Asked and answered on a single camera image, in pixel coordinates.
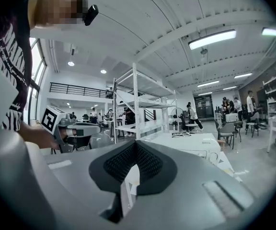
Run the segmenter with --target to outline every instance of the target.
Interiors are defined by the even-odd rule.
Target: laboratory room
[[[0,228],[276,219],[275,0],[0,2]]]

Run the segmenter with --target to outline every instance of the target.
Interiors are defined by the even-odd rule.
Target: graphic print t-shirt
[[[0,16],[0,70],[19,91],[1,124],[20,130],[21,117],[32,77],[32,52],[29,43],[28,0],[16,1]]]

